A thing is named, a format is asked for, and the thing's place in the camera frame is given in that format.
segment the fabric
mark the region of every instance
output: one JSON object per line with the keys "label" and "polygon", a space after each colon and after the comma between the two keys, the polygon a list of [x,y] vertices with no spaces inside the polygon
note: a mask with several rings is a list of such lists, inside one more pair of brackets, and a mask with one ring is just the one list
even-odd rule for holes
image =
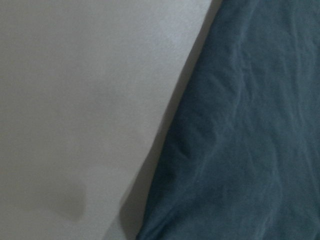
{"label": "fabric", "polygon": [[137,239],[320,239],[320,1],[222,3]]}

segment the table surface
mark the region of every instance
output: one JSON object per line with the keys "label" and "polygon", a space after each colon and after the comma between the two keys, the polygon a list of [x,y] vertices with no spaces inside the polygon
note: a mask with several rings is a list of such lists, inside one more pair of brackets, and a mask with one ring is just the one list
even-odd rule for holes
{"label": "table surface", "polygon": [[0,240],[134,239],[218,2],[2,1]]}

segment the wrinkled fabric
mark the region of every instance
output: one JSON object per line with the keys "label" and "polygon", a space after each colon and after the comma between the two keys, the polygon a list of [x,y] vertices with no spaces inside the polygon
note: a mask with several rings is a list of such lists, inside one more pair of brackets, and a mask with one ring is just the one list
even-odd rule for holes
{"label": "wrinkled fabric", "polygon": [[223,1],[137,240],[320,240],[320,1]]}

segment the gray surface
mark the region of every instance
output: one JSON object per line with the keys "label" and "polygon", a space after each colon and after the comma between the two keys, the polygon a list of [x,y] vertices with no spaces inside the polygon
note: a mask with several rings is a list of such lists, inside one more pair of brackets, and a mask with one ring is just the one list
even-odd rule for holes
{"label": "gray surface", "polygon": [[117,215],[209,5],[1,1],[1,240],[130,238]]}

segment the teal cloth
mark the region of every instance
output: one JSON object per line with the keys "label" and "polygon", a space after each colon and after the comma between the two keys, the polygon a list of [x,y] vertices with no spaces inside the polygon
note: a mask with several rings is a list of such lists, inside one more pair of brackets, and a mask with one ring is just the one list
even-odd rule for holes
{"label": "teal cloth", "polygon": [[320,240],[320,1],[224,0],[137,240]]}

